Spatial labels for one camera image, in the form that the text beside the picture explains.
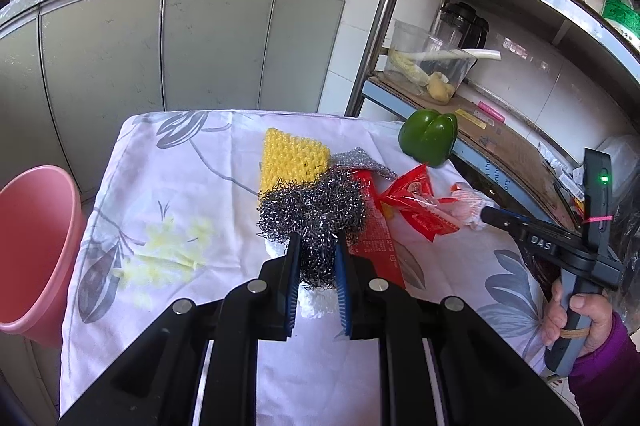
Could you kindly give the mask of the right hand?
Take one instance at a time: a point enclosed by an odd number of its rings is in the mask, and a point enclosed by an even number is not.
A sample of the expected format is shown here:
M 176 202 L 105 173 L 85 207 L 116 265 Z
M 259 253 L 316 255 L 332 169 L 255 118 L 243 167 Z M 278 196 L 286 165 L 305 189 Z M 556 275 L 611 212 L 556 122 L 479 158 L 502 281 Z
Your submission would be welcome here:
M 552 296 L 544 310 L 541 325 L 541 338 L 544 345 L 550 347 L 566 329 L 567 312 L 562 307 L 563 287 L 560 279 L 552 284 Z M 592 354 L 600 348 L 610 336 L 613 328 L 613 310 L 608 300 L 599 294 L 576 294 L 570 298 L 570 309 L 591 320 L 580 357 Z

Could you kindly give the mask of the purple right sleeve forearm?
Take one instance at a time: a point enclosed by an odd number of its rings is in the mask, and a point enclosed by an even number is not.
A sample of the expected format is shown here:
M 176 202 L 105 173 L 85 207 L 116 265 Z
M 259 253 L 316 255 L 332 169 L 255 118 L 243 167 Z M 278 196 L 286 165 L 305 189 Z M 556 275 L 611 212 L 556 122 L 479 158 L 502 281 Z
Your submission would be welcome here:
M 578 358 L 568 378 L 582 424 L 639 424 L 639 353 L 620 316 L 610 335 L 591 354 Z

